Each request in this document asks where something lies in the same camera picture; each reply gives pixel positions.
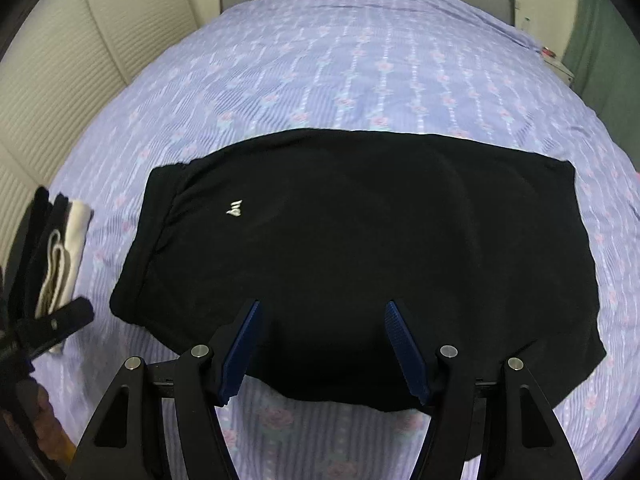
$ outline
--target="white towel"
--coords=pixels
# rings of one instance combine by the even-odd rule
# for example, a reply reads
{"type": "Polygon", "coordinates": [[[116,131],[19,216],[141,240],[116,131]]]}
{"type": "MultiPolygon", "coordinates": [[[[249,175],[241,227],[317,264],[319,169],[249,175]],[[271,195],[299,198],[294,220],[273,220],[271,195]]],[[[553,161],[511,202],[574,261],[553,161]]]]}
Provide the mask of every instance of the white towel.
{"type": "MultiPolygon", "coordinates": [[[[47,274],[38,296],[36,318],[52,314],[71,301],[92,213],[87,204],[79,200],[69,201],[64,241],[61,241],[62,236],[57,229],[49,235],[47,274]]],[[[54,346],[50,352],[59,353],[61,350],[62,343],[54,346]]]]}

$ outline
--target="blue gripper pad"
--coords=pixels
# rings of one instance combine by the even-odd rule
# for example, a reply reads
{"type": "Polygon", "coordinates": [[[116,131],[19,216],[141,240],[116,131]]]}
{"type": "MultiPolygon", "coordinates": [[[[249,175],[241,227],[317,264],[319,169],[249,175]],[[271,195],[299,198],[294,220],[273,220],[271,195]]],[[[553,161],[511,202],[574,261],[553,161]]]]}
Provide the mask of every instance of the blue gripper pad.
{"type": "Polygon", "coordinates": [[[418,351],[414,338],[393,301],[386,305],[385,328],[386,336],[388,336],[391,346],[394,348],[409,391],[413,396],[418,397],[421,404],[426,404],[430,396],[429,387],[427,386],[426,365],[418,351]]]}
{"type": "Polygon", "coordinates": [[[261,314],[260,302],[256,301],[249,309],[249,313],[238,331],[238,336],[226,355],[222,365],[222,381],[218,394],[222,406],[226,406],[229,399],[236,396],[240,390],[242,378],[244,378],[252,351],[258,341],[261,314]]]}

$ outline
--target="nightstand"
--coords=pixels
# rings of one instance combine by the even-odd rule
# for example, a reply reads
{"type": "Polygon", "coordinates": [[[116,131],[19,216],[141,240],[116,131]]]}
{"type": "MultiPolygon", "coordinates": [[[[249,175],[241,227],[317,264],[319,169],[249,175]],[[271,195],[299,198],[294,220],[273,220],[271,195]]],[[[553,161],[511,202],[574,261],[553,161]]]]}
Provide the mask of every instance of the nightstand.
{"type": "Polygon", "coordinates": [[[567,67],[565,67],[559,59],[555,58],[555,57],[550,57],[550,56],[546,56],[545,54],[542,55],[542,59],[544,60],[544,62],[546,63],[546,65],[554,71],[554,73],[562,80],[562,82],[567,85],[567,86],[571,86],[571,84],[574,82],[574,73],[571,72],[571,70],[569,70],[567,67]]]}

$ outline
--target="black fabric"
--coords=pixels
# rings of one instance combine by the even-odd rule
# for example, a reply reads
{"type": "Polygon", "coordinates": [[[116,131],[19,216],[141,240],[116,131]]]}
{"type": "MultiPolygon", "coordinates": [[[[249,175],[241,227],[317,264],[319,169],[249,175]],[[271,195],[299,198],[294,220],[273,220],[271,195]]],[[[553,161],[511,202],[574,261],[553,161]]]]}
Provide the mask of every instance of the black fabric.
{"type": "Polygon", "coordinates": [[[37,239],[37,245],[33,248],[33,253],[24,273],[24,299],[23,309],[25,317],[34,317],[38,304],[38,296],[42,283],[47,275],[47,246],[49,237],[54,230],[60,232],[60,241],[65,239],[66,215],[69,206],[69,199],[62,193],[59,194],[50,208],[44,229],[37,239]]]}
{"type": "Polygon", "coordinates": [[[18,319],[25,317],[25,288],[28,267],[45,231],[51,209],[49,191],[44,187],[39,187],[22,215],[9,252],[3,291],[5,311],[2,313],[2,328],[4,330],[7,330],[18,319]]]}
{"type": "Polygon", "coordinates": [[[518,354],[556,405],[605,355],[574,177],[442,136],[247,140],[152,171],[111,309],[180,353],[258,298],[271,317],[250,375],[294,399],[395,411],[421,409],[383,327],[402,298],[433,351],[457,346],[486,380],[518,354]]]}

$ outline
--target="white logo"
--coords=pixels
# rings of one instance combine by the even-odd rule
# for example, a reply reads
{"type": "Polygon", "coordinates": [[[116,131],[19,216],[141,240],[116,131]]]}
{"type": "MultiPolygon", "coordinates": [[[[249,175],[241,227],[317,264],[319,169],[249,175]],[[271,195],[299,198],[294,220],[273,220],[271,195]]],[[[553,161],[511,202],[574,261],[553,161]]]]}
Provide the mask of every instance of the white logo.
{"type": "Polygon", "coordinates": [[[231,203],[231,209],[229,211],[226,212],[226,214],[228,215],[233,215],[233,216],[240,216],[241,212],[240,212],[240,204],[242,203],[242,200],[238,200],[237,202],[232,202],[231,203]]]}

